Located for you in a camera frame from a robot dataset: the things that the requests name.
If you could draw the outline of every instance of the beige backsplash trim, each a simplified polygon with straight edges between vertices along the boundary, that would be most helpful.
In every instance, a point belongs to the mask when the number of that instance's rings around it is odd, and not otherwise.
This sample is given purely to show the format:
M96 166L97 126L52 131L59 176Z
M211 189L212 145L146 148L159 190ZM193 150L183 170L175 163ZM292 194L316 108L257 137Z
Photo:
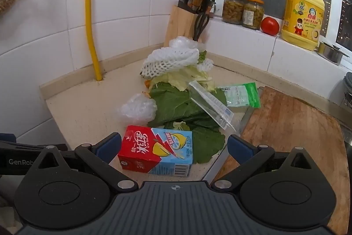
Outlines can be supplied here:
M103 61L100 61L100 65L103 70L103 74L115 70L117 68L126 66L138 60L146 58L153 50L163 46L163 43L137 49L128 53L124 53ZM318 108L325 113L332 115L339 119L349 128L352 128L352 114L340 106L330 102L329 100L311 92L307 89L298 86L292 82L286 81L282 78L274 76L268 72L256 69L252 66L248 66L239 61L235 61L230 58L226 58L213 53L208 53L207 57L214 61L216 66L228 69L230 71L239 73L246 77L252 78L259 82L262 82L274 89L277 89L287 95L293 96L305 102L308 105ZM45 100L55 96L69 88L72 88L83 82L94 79L93 65L83 67L75 70L71 73L56 78L44 85L40 86L40 91Z
M153 50L163 47L163 43L133 50L121 55L117 55L102 61L99 61L102 73L108 73L117 68L124 67L133 62L147 58ZM67 89L70 89L81 83L93 80L95 78L93 65L89 65L61 77L58 77L48 83L40 86L40 91L44 100L47 100Z

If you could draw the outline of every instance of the green leaf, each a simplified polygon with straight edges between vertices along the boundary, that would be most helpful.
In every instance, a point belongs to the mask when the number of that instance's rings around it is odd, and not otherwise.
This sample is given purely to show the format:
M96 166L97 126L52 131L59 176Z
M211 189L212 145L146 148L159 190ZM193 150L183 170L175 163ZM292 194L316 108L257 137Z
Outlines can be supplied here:
M165 123L164 128L167 130L190 131L189 126L187 126L184 121L182 121L182 122L167 122L167 123Z
M192 130L192 142L193 163L206 163L222 150L225 136L208 128L196 127Z
M183 121L188 126L199 126L204 128L210 128L211 130L215 130L215 131L219 130L219 125L207 113L184 118Z
M204 50L203 52L199 52L198 64L203 63L205 60L205 56L207 55L207 51Z
M216 89L211 92L221 102L226 103L224 91ZM149 95L156 101L158 107L154 120L148 123L149 127L159 127L170 121L183 121L184 118L204 114L191 99L188 90L179 91L169 83L160 82L153 86Z
M164 129L173 130L174 129L174 122L166 122L164 125Z

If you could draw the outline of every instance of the wall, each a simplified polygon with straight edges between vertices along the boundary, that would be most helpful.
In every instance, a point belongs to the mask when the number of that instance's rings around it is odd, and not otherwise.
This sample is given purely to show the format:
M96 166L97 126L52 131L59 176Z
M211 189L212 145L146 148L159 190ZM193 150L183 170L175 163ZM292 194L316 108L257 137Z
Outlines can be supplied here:
M344 107L342 80L348 68L279 37L224 23L220 18L209 22L205 34L209 52L281 77Z
M164 41L177 0L92 0L100 60ZM84 0L18 0L0 18L0 132L23 143L63 140L39 86L91 64Z

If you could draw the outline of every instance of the orange jar lid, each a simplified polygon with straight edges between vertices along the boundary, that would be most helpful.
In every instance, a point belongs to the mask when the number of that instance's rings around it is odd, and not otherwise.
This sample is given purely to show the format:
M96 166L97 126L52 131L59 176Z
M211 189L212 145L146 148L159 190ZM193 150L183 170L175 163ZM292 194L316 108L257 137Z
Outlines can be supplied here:
M264 4L264 1L262 1L262 0L250 0L250 1L254 1L254 2L258 2L258 3Z

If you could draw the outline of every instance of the yellow gas pipe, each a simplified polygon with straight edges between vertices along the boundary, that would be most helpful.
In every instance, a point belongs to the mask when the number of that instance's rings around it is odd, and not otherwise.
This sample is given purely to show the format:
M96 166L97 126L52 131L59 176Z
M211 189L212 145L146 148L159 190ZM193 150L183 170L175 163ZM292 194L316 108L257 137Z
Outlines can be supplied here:
M93 40L93 32L92 32L92 1L85 0L85 6L86 6L86 34L87 34L88 47L93 61L96 80L101 81L103 77L100 71L98 56L96 55L96 50L95 50L94 40Z

